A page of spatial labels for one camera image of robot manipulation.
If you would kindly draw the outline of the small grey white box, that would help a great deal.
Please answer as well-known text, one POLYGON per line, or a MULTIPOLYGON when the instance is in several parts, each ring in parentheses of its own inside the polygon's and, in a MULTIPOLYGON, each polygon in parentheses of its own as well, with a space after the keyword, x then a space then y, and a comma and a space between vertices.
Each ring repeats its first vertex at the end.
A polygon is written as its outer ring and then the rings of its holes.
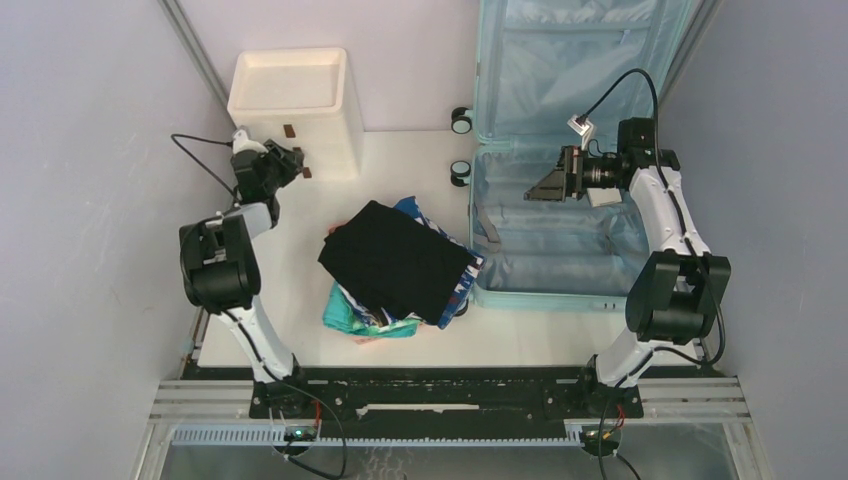
POLYGON ((617 188, 590 188, 587 191, 587 196, 593 208, 615 205, 622 202, 621 191, 617 188))

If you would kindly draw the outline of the white drawer box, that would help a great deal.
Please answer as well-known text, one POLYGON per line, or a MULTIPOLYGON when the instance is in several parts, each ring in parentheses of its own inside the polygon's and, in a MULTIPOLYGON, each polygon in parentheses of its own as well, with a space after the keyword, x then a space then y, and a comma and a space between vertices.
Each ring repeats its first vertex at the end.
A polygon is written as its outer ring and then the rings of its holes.
POLYGON ((242 52, 227 111, 252 139, 300 149, 315 180, 350 181, 361 172, 365 129, 343 48, 242 52))

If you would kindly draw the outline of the light blue ribbed suitcase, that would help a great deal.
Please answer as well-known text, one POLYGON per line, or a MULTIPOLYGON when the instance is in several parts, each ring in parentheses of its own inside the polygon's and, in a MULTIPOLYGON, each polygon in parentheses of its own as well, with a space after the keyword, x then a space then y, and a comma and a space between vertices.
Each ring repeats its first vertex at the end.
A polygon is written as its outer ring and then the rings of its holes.
POLYGON ((496 309, 619 310, 649 256, 635 203, 528 201, 579 143, 601 151, 648 117, 696 10, 693 1, 484 1, 471 108, 469 236, 485 265, 474 302, 496 309))

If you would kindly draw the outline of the black t-shirt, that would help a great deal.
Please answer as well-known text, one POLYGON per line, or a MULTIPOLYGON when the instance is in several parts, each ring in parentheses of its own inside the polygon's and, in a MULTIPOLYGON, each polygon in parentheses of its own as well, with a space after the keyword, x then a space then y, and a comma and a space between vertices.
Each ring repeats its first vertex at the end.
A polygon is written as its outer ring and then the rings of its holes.
POLYGON ((324 239, 318 262, 366 309, 437 324, 473 259, 406 213, 370 201, 324 239))

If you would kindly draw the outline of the teal polo shirt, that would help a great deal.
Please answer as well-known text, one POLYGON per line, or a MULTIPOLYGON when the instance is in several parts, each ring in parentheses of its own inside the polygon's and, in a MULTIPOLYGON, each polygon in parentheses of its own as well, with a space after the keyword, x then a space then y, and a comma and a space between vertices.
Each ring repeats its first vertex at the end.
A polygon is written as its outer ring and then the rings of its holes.
POLYGON ((381 317, 368 313, 338 283, 332 284, 322 321, 325 327, 356 337, 358 341, 412 337, 421 324, 415 315, 397 319, 388 313, 382 313, 381 317))

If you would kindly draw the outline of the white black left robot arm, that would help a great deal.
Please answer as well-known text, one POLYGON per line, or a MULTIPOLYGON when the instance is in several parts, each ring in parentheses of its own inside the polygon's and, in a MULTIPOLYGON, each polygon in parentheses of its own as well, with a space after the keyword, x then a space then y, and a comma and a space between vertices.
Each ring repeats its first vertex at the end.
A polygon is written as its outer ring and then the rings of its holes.
POLYGON ((311 388, 293 351, 271 325, 261 303, 262 279, 253 242, 279 221, 277 192, 304 169, 304 155, 273 140, 252 139, 243 128, 227 141, 236 183, 231 206, 178 230, 180 271, 189 302, 221 320, 251 364, 253 379, 276 388, 274 404, 290 417, 311 407, 311 388))

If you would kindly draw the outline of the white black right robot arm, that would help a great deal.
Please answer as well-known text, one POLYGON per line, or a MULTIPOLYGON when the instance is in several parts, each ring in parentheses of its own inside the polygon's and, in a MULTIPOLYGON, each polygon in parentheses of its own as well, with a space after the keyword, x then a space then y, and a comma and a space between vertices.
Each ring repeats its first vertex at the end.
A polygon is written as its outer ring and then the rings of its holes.
POLYGON ((697 364, 680 346, 722 326, 721 301, 731 266, 703 241, 682 191, 677 154, 657 144, 657 122, 620 121, 617 149, 593 156, 595 126, 575 115, 569 126, 580 145, 562 148, 554 169, 525 192, 529 201, 582 199, 591 189, 618 189, 635 202, 650 255, 625 302, 625 330, 590 362, 594 377, 579 388, 578 402, 592 416, 605 415, 618 400, 616 389, 636 386, 658 352, 697 364))

